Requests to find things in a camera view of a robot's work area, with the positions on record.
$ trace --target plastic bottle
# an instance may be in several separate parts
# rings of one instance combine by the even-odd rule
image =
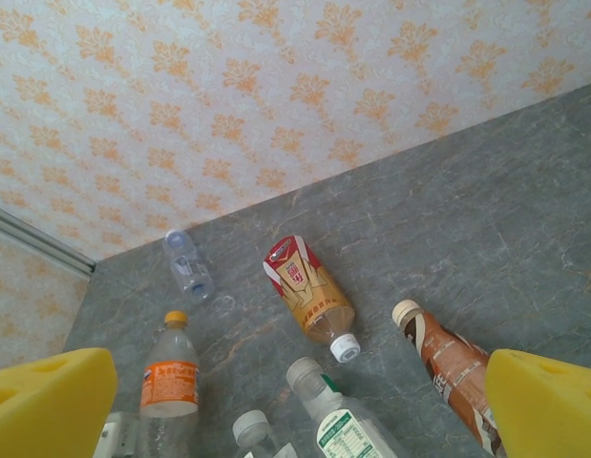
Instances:
[[[264,271],[309,339],[329,345],[340,363],[356,358],[361,346],[350,332],[354,309],[301,237],[280,240],[265,257]]]
[[[187,316],[165,316],[165,331],[144,369],[137,440],[139,458],[189,457],[189,441],[198,423],[199,361],[184,333]]]
[[[163,250],[170,261],[170,270],[180,291],[193,303],[202,303],[215,292],[208,269],[191,238],[181,231],[169,231],[163,238]]]
[[[337,390],[312,358],[293,363],[286,372],[286,380],[316,423],[315,442],[326,457],[408,456],[371,412]]]
[[[284,435],[274,432],[260,410],[242,415],[234,423],[233,432],[240,447],[237,458],[297,458],[295,448]]]
[[[494,456],[505,456],[486,399],[488,354],[446,329],[414,301],[398,303],[392,320],[414,344],[433,385],[477,441]]]

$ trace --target wall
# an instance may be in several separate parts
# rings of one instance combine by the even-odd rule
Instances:
[[[591,82],[591,0],[0,0],[0,206],[101,259]]]
[[[0,235],[0,368],[60,353],[87,284]]]

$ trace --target brown milk tea bottle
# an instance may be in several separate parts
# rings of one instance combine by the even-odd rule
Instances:
[[[443,327],[414,301],[397,304],[392,320],[416,347],[433,385],[477,441],[494,456],[506,456],[486,400],[488,353]]]
[[[354,309],[301,237],[276,243],[264,271],[309,339],[329,345],[340,363],[356,358],[361,346],[349,332]]]

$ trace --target gray marble floor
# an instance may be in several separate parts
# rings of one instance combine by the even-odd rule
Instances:
[[[179,294],[159,243],[98,265],[67,349],[114,355],[114,409],[136,411],[144,359],[165,312],[190,314],[201,356],[199,456],[232,456],[252,408],[312,456],[312,423],[285,382],[311,356],[415,457],[484,456],[390,320],[417,300],[488,350],[591,367],[591,85],[205,223],[190,231],[217,299]],[[338,365],[309,343],[262,269],[299,234],[357,310],[363,346]]]

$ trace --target yellow sponge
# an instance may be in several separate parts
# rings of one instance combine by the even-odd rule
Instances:
[[[486,396],[510,458],[591,457],[591,369],[497,350]]]
[[[0,370],[0,457],[91,457],[115,393],[101,348]]]

